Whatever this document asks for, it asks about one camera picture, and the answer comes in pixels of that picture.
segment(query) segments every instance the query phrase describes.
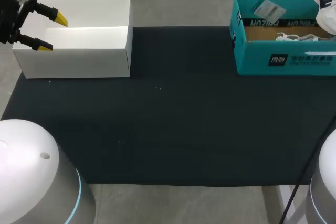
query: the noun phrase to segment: black cable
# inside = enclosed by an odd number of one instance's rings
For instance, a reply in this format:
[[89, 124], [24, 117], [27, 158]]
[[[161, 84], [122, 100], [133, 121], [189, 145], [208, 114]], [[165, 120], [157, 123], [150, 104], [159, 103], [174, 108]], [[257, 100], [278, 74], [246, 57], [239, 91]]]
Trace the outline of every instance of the black cable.
[[328, 133], [329, 133], [330, 129], [332, 128], [332, 126], [334, 125], [335, 122], [336, 122], [336, 114], [331, 119], [331, 121], [328, 124], [327, 128], [323, 131], [323, 133], [322, 133], [321, 137], [319, 138], [319, 140], [317, 141], [317, 143], [316, 143], [316, 145], [315, 145], [312, 153], [310, 154], [310, 156], [309, 156], [306, 164], [304, 165], [303, 170], [302, 170], [302, 172], [301, 172], [301, 174], [300, 174], [300, 176], [298, 178], [298, 181], [295, 184], [294, 190], [293, 190], [293, 192], [292, 192], [292, 194], [291, 194], [291, 196], [290, 196], [290, 198], [288, 200], [287, 206], [286, 206], [284, 212], [282, 213], [282, 216], [281, 216], [279, 224], [284, 224], [283, 222], [285, 221], [285, 218], [286, 218], [287, 212], [289, 210], [289, 207], [290, 207], [290, 205], [293, 202], [294, 196], [295, 196], [295, 194], [296, 194], [296, 192], [297, 192], [297, 190], [298, 190], [298, 188], [299, 188], [299, 186], [300, 186], [300, 184], [301, 184], [301, 182], [303, 180], [303, 177], [304, 177], [304, 175], [305, 175], [305, 173], [306, 173], [306, 171], [307, 171], [307, 169], [308, 169], [311, 161], [314, 159], [314, 156], [315, 156], [316, 152], [322, 146], [322, 144], [324, 143], [324, 140], [328, 137]]

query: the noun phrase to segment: paper tag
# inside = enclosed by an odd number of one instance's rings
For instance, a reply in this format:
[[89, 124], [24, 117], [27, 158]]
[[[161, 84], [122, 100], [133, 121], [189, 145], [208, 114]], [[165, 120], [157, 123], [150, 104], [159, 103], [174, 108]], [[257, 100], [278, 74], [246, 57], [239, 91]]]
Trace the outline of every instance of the paper tag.
[[283, 9], [280, 5], [270, 0], [264, 0], [262, 4], [257, 7], [254, 14], [273, 24], [281, 18], [285, 12], [286, 9]]

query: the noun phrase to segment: white sneaker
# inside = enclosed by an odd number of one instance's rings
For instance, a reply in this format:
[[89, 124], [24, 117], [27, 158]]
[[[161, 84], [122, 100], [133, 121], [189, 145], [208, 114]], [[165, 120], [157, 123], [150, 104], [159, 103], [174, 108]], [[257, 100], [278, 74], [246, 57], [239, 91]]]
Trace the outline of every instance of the white sneaker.
[[336, 0], [315, 0], [320, 6], [316, 21], [330, 34], [336, 35]]

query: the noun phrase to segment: teal shoe box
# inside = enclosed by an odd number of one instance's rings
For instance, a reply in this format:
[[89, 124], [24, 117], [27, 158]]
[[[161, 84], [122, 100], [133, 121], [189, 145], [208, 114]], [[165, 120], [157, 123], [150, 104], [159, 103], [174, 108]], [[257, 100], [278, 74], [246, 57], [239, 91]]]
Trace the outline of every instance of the teal shoe box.
[[336, 75], [336, 41], [275, 41], [247, 39], [246, 30], [282, 31], [292, 27], [321, 29], [314, 0], [270, 0], [286, 12], [274, 24], [254, 14], [263, 0], [234, 0], [230, 24], [237, 70], [246, 75]]

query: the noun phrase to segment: open box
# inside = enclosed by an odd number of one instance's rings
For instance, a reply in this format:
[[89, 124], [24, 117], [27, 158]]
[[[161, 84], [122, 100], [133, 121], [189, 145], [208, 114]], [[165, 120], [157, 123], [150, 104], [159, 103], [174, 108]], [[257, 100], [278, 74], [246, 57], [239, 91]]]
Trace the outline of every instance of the open box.
[[34, 51], [15, 43], [13, 52], [26, 78], [129, 77], [133, 26], [130, 0], [38, 0], [58, 9], [64, 27], [29, 13], [21, 32], [53, 45]]
[[239, 74], [336, 75], [336, 41], [275, 41], [283, 32], [329, 34], [316, 23], [314, 0], [270, 0], [286, 12], [274, 24], [254, 14], [263, 0], [234, 0], [230, 33]]

